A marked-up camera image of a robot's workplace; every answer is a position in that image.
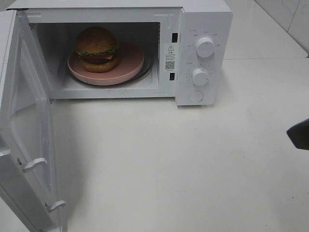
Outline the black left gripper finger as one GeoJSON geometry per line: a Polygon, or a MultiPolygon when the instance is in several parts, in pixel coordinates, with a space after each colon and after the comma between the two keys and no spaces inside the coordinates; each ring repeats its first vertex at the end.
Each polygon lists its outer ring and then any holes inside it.
{"type": "Polygon", "coordinates": [[[295,124],[286,133],[297,149],[309,150],[309,119],[295,124]]]}

